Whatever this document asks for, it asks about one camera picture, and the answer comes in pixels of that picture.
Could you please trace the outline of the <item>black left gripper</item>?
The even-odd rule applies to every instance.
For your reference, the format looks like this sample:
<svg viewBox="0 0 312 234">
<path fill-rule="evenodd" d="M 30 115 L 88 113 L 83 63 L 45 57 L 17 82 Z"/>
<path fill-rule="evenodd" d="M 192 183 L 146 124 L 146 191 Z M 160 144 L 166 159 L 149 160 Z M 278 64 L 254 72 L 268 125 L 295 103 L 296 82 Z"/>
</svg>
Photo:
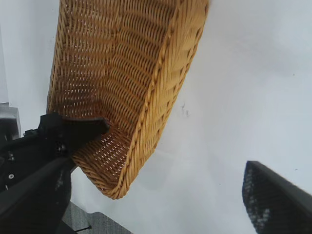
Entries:
<svg viewBox="0 0 312 234">
<path fill-rule="evenodd" d="M 1 134 L 0 191 L 7 191 L 49 162 L 101 140 L 109 130 L 103 118 L 63 119 L 51 113 L 41 116 L 38 128 L 25 131 L 21 138 L 8 140 L 8 134 Z"/>
</svg>

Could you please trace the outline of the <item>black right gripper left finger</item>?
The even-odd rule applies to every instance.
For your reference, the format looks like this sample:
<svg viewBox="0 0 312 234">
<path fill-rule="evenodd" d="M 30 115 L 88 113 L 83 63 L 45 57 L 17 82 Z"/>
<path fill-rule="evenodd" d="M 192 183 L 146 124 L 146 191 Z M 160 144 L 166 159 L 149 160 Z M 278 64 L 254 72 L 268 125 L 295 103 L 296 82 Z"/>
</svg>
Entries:
<svg viewBox="0 0 312 234">
<path fill-rule="evenodd" d="M 0 194 L 2 234 L 73 234 L 62 221 L 71 199 L 69 158 L 56 159 Z"/>
</svg>

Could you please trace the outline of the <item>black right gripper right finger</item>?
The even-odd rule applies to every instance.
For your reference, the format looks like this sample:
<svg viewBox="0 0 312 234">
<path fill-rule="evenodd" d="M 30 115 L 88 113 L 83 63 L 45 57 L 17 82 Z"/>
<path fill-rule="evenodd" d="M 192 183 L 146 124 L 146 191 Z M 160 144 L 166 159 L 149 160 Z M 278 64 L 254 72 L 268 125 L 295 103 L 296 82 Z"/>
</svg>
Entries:
<svg viewBox="0 0 312 234">
<path fill-rule="evenodd" d="M 258 161 L 247 161 L 242 200 L 258 234 L 310 234 L 312 196 Z"/>
</svg>

